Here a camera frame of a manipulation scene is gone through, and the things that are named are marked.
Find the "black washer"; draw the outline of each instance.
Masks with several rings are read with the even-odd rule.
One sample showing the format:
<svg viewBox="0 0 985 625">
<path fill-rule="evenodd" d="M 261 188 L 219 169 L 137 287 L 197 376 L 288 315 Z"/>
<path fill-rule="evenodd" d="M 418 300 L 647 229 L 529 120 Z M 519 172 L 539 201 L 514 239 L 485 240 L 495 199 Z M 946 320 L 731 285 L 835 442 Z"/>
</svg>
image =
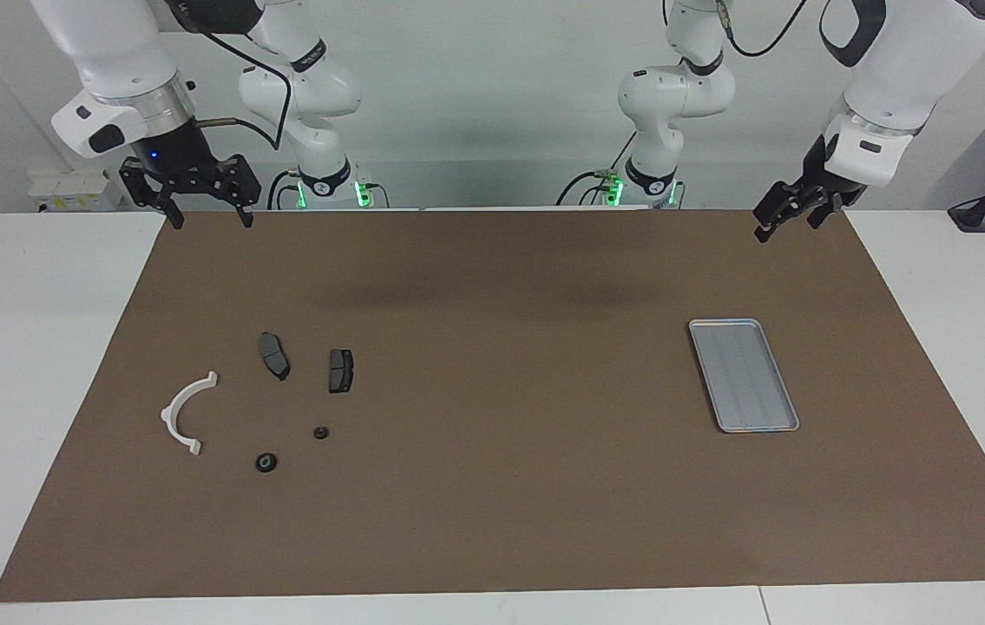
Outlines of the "black washer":
<svg viewBox="0 0 985 625">
<path fill-rule="evenodd" d="M 261 472 L 273 472 L 277 468 L 277 455 L 270 451 L 257 456 L 257 470 Z"/>
</svg>

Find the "metal tray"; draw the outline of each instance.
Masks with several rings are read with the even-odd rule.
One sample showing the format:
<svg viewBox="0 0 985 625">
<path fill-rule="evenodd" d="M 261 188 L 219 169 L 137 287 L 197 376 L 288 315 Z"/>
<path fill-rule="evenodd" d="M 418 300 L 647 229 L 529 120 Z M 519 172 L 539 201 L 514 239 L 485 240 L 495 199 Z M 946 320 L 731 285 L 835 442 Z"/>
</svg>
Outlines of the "metal tray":
<svg viewBox="0 0 985 625">
<path fill-rule="evenodd" d="M 721 430 L 739 434 L 800 427 L 762 324 L 755 319 L 696 319 L 689 332 Z"/>
</svg>

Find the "white power box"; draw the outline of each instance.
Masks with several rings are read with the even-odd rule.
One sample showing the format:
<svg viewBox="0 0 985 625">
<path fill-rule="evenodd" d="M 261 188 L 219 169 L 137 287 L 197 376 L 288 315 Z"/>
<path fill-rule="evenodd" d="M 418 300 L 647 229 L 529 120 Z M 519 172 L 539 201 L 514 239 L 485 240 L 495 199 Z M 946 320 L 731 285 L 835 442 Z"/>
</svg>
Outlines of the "white power box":
<svg viewBox="0 0 985 625">
<path fill-rule="evenodd" d="M 95 211 L 123 209 L 122 190 L 104 171 L 61 175 L 37 175 L 29 188 L 33 210 Z"/>
</svg>

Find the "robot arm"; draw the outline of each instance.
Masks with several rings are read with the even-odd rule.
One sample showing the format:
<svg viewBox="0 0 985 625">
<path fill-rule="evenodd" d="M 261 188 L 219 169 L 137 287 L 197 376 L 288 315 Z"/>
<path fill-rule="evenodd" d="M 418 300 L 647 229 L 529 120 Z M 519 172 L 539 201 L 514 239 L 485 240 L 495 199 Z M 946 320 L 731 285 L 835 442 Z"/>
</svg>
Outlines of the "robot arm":
<svg viewBox="0 0 985 625">
<path fill-rule="evenodd" d="M 620 108 L 636 130 L 619 166 L 626 203 L 663 206 L 684 147 L 675 123 L 719 114 L 735 96 L 735 78 L 723 64 L 717 0 L 676 0 L 669 21 L 667 39 L 681 61 L 631 72 L 620 84 Z"/>
<path fill-rule="evenodd" d="M 754 209 L 763 242 L 789 219 L 811 210 L 818 228 L 888 185 L 936 104 L 985 55 L 985 0 L 829 0 L 820 31 L 854 74 L 801 178 L 775 183 Z"/>
<path fill-rule="evenodd" d="M 346 157 L 328 118 L 357 111 L 361 88 L 348 70 L 328 56 L 306 0 L 167 3 L 187 30 L 246 35 L 258 47 L 280 56 L 282 67 L 275 69 L 290 76 L 292 84 L 283 137 L 295 150 L 299 178 L 313 195 L 313 203 L 357 198 L 358 167 Z M 283 117 L 286 89 L 281 76 L 263 68 L 247 68 L 239 79 L 246 107 L 274 127 Z"/>
<path fill-rule="evenodd" d="M 162 210 L 175 228 L 183 213 L 172 194 L 230 202 L 251 226 L 246 207 L 261 193 L 257 177 L 241 155 L 219 161 L 211 154 L 144 0 L 31 2 L 83 82 L 83 92 L 53 115 L 60 138 L 86 158 L 132 146 L 136 158 L 123 163 L 122 181 L 138 206 Z"/>
</svg>

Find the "brown mat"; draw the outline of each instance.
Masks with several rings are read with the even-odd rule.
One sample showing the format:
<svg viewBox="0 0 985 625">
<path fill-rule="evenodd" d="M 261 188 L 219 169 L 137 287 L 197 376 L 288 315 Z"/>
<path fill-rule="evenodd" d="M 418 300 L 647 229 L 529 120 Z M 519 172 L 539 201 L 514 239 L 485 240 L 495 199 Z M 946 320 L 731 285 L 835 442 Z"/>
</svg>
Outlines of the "brown mat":
<svg viewBox="0 0 985 625">
<path fill-rule="evenodd" d="M 751 226 L 190 214 L 0 602 L 985 579 L 985 457 L 848 221 L 767 246 Z M 727 316 L 765 325 L 800 431 L 714 426 L 686 324 Z M 356 353 L 349 395 L 332 348 Z M 209 369 L 194 457 L 159 412 Z"/>
</svg>

